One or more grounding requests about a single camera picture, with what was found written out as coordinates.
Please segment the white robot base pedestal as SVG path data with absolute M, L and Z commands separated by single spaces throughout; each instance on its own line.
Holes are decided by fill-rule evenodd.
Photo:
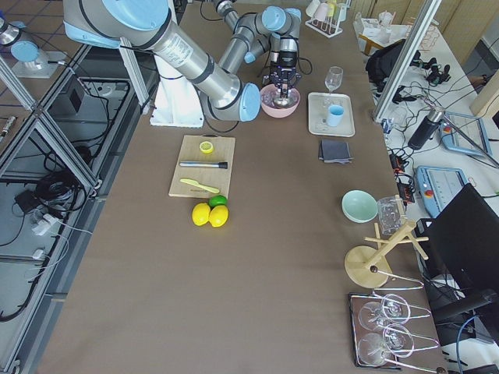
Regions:
M 151 115 L 152 126 L 200 129 L 204 116 L 194 85 L 177 69 L 155 56 L 160 83 Z

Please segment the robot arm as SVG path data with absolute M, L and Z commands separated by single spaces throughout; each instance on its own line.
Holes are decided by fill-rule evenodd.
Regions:
M 225 90 L 239 89 L 236 73 L 241 64 L 250 64 L 268 53 L 269 73 L 264 80 L 284 93 L 296 87 L 301 78 L 296 71 L 302 21 L 299 9 L 269 6 L 262 12 L 239 15 L 233 1 L 215 1 L 214 7 L 232 32 L 214 69 L 216 83 L 222 83 Z
M 110 49 L 119 48 L 125 38 L 190 81 L 211 118 L 252 121 L 260 111 L 260 91 L 253 83 L 243 83 L 236 73 L 249 56 L 258 56 L 254 48 L 265 37 L 278 37 L 280 53 L 296 58 L 301 12 L 269 6 L 263 12 L 240 16 L 231 1 L 216 1 L 214 7 L 232 29 L 219 62 L 173 21 L 166 1 L 65 1 L 65 33 L 74 41 Z

